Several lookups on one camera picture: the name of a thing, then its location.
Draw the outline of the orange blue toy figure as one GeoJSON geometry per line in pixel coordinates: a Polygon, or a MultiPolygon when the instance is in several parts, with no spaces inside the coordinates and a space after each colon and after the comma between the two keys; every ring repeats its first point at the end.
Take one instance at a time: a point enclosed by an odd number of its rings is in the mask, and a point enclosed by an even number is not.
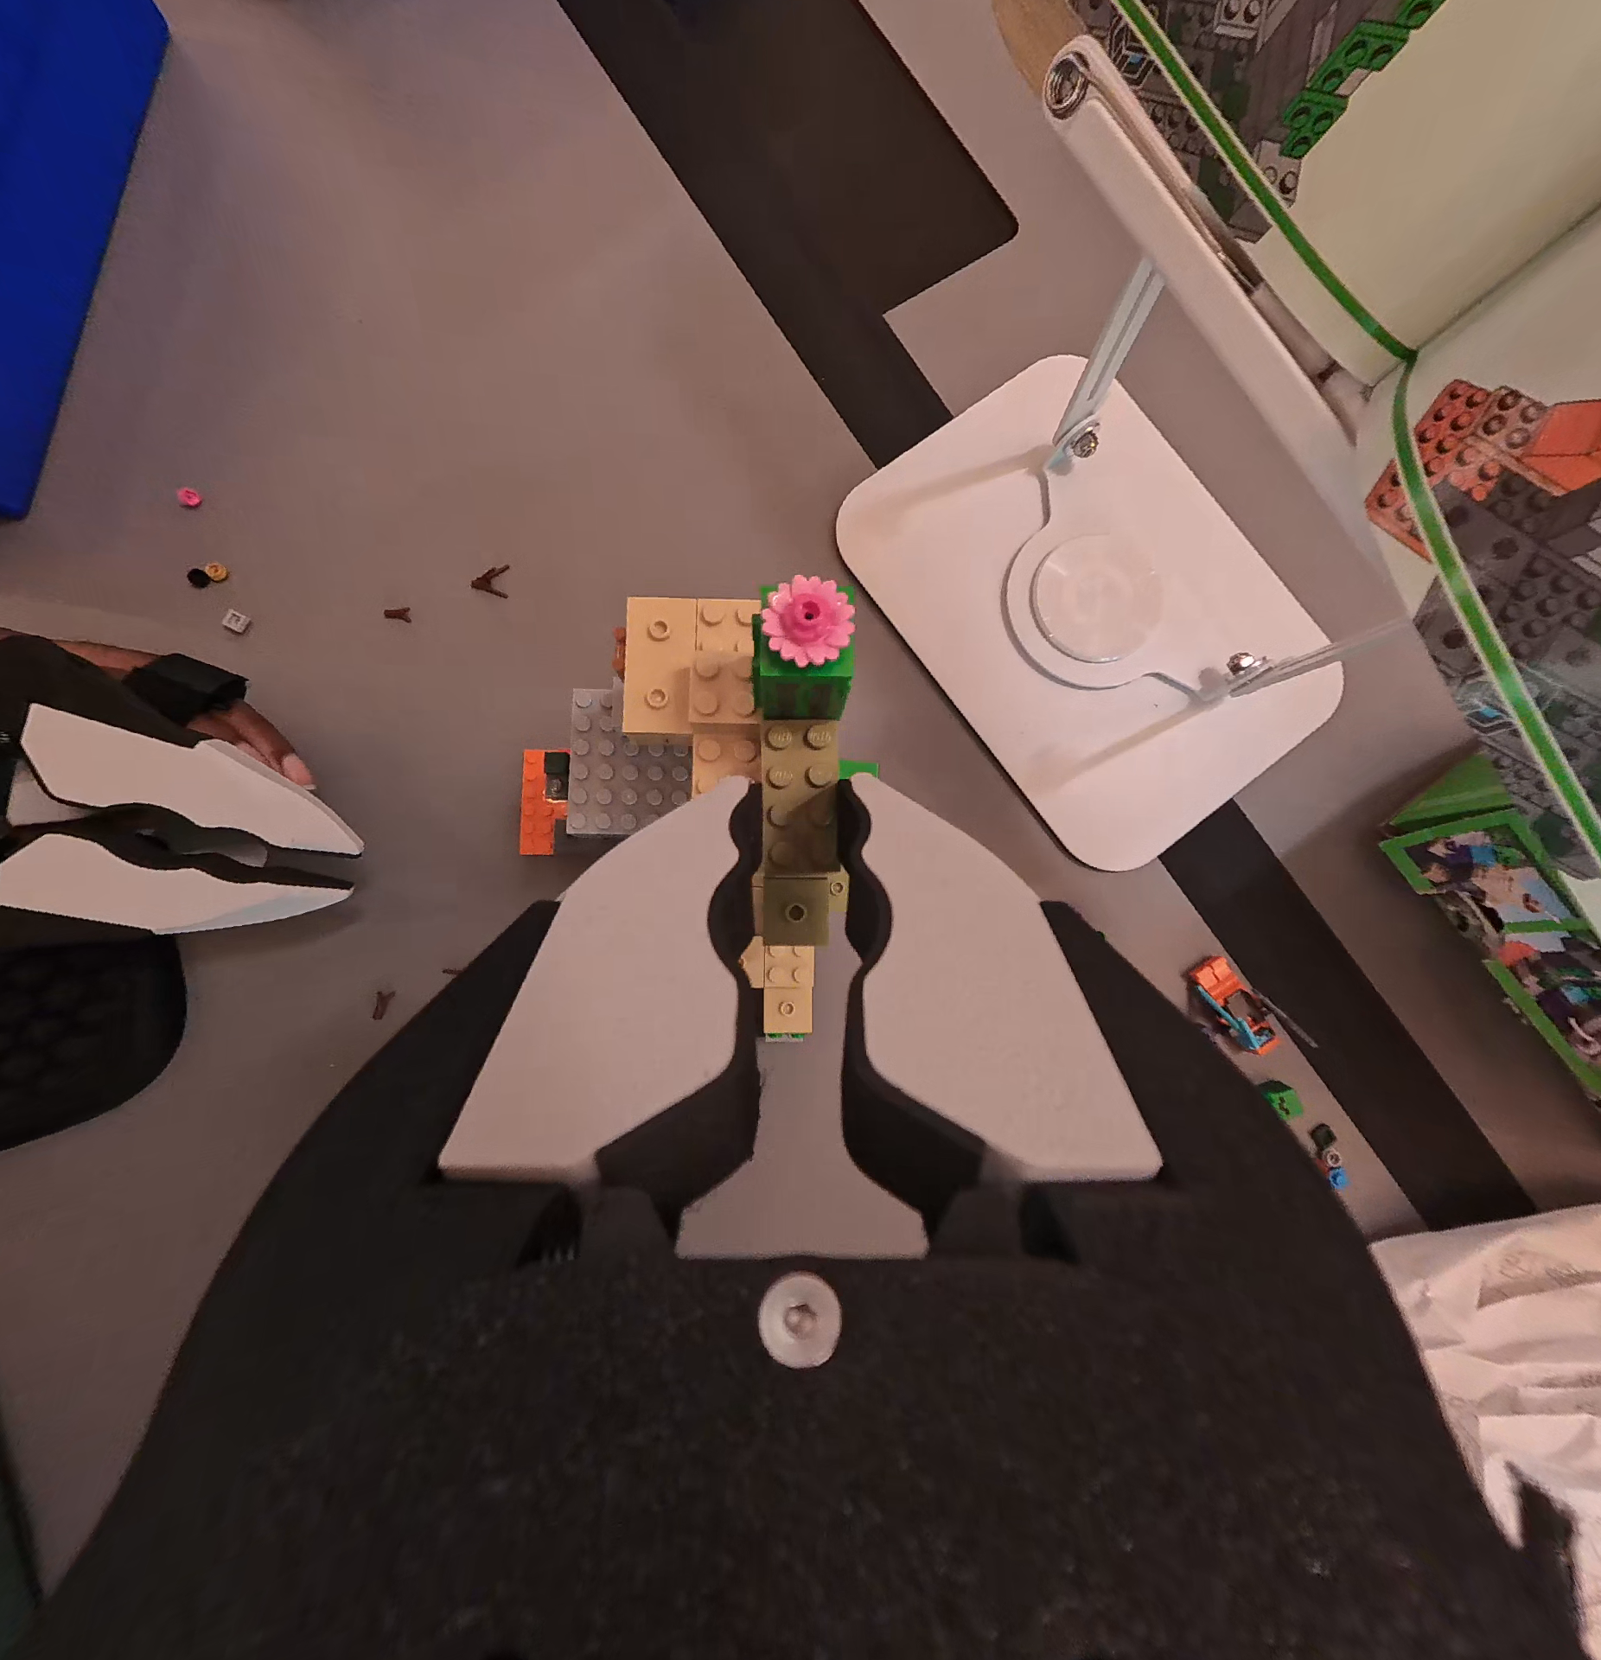
{"type": "Polygon", "coordinates": [[[1195,1012],[1240,1052],[1262,1056],[1278,1045],[1273,1008],[1257,995],[1227,956],[1209,956],[1187,970],[1195,1012]]]}

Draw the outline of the person's left hand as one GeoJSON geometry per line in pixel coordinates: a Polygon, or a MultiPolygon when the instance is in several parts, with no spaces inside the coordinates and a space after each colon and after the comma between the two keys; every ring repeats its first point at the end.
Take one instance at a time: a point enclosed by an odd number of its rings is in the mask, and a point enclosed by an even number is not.
{"type": "MultiPolygon", "coordinates": [[[[161,661],[160,654],[105,644],[96,641],[54,641],[61,649],[96,663],[108,676],[125,680],[146,670],[147,666],[161,661]]],[[[240,752],[263,762],[277,770],[289,783],[315,789],[315,781],[307,762],[294,752],[293,739],[277,730],[262,712],[256,712],[245,696],[229,704],[213,702],[206,708],[198,708],[187,719],[187,730],[204,738],[217,738],[238,746],[240,752]]]]}

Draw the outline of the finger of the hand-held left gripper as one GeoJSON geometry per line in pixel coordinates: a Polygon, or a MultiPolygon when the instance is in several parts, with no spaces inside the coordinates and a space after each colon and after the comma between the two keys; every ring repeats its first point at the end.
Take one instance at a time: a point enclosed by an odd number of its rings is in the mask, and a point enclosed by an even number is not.
{"type": "Polygon", "coordinates": [[[350,880],[293,866],[179,857],[141,833],[93,839],[47,830],[0,860],[0,911],[161,937],[283,922],[332,908],[352,891],[350,880]]]}
{"type": "Polygon", "coordinates": [[[220,742],[180,745],[31,704],[21,752],[59,801],[96,810],[152,810],[175,823],[180,857],[226,857],[238,843],[357,859],[363,841],[332,809],[265,763],[220,742]]]}

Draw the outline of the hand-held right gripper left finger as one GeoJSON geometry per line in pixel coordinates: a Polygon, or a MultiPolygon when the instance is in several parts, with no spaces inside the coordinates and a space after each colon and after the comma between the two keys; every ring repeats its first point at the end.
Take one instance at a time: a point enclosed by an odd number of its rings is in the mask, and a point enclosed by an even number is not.
{"type": "Polygon", "coordinates": [[[635,1190],[677,1236],[753,1155],[762,807],[717,784],[562,894],[439,1153],[448,1180],[635,1190]]]}

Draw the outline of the crumpled white paper bags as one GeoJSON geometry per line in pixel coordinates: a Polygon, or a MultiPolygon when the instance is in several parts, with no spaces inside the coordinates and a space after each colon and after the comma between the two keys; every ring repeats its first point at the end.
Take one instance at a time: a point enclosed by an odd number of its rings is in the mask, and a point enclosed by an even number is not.
{"type": "Polygon", "coordinates": [[[1521,1484],[1572,1517],[1583,1641],[1601,1658],[1601,1202],[1371,1254],[1507,1540],[1521,1484]]]}

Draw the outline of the grey desk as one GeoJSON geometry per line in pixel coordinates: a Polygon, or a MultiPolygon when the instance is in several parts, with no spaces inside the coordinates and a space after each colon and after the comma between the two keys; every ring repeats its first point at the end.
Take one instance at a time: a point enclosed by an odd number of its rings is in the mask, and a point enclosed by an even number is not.
{"type": "MultiPolygon", "coordinates": [[[[926,293],[875,273],[863,296],[957,408],[1081,350],[1132,258],[989,2],[865,12],[1017,220],[926,293]]],[[[580,873],[517,857],[516,768],[562,739],[571,686],[608,682],[624,596],[826,568],[875,465],[558,2],[172,2],[168,28],[39,506],[0,529],[0,622],[248,673],[369,857],[337,911],[187,938],[167,1074],[0,1153],[0,1415],[45,1589],[301,1133],[444,970],[580,873]],[[230,580],[191,587],[206,561],[230,580]],[[497,564],[505,599],[469,587],[497,564]]],[[[1162,866],[1071,860],[868,622],[851,756],[1167,993],[1227,943],[1162,866]]],[[[1501,1164],[1537,1210],[1589,1202],[1588,1107],[1374,847],[1460,746],[1429,659],[1390,641],[1244,810],[1486,1133],[1489,1178],[1442,1155],[1442,1198],[1501,1210],[1501,1164]]]]}

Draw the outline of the blue plastic bin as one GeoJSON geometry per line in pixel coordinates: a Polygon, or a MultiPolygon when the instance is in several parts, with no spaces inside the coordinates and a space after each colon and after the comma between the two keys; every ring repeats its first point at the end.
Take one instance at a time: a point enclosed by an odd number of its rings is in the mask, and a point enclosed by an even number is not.
{"type": "Polygon", "coordinates": [[[156,2],[0,2],[0,519],[31,509],[147,105],[156,2]]]}

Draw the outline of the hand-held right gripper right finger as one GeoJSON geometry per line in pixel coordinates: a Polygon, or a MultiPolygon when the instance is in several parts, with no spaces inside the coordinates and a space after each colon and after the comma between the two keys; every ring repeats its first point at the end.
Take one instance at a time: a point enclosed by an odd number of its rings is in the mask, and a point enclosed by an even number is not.
{"type": "Polygon", "coordinates": [[[839,783],[858,956],[839,1120],[930,1242],[967,1192],[1136,1183],[1162,1155],[1039,897],[873,776],[839,783]]]}

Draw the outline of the multicoloured toy brick model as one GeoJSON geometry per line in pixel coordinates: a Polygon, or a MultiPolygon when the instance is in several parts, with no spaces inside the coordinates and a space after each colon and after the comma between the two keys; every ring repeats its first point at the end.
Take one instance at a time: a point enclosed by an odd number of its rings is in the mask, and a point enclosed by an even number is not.
{"type": "Polygon", "coordinates": [[[851,687],[855,590],[837,579],[795,573],[758,598],[633,596],[612,682],[571,692],[562,746],[522,755],[520,853],[620,841],[723,783],[750,784],[762,860],[742,970],[765,1036],[800,1044],[816,951],[849,904],[839,783],[880,776],[839,746],[851,687]]]}

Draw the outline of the black textured pad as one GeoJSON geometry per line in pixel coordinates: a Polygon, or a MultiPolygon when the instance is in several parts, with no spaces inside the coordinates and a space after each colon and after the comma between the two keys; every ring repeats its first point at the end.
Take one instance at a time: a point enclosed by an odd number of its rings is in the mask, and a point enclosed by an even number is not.
{"type": "Polygon", "coordinates": [[[0,1153],[136,1098],[185,1027],[168,938],[0,951],[0,1153]]]}

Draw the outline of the green toy box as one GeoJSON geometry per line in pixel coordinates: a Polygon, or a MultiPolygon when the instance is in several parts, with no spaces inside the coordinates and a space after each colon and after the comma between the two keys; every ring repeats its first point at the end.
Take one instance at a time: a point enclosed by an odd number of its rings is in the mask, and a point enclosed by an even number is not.
{"type": "Polygon", "coordinates": [[[1601,1114],[1601,938],[1486,755],[1403,803],[1379,843],[1601,1114]]]}

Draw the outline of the white stand base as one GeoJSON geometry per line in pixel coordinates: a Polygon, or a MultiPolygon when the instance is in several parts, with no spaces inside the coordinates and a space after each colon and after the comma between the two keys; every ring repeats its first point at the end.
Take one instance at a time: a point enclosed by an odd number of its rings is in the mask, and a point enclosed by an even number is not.
{"type": "Polygon", "coordinates": [[[1079,32],[1045,108],[1141,248],[1087,359],[1045,359],[857,487],[839,554],[1034,813],[1126,873],[1317,732],[1343,661],[1404,611],[1329,638],[1122,388],[1171,293],[1323,501],[1352,442],[1329,355],[1198,204],[1106,48],[1079,32]]]}

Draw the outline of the open building instruction booklet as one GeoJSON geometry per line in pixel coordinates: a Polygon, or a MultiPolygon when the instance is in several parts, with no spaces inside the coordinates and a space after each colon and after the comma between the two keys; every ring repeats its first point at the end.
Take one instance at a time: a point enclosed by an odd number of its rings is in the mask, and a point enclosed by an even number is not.
{"type": "Polygon", "coordinates": [[[1340,489],[1539,843],[1601,884],[1601,2],[1072,2],[1351,428],[1340,489]]]}

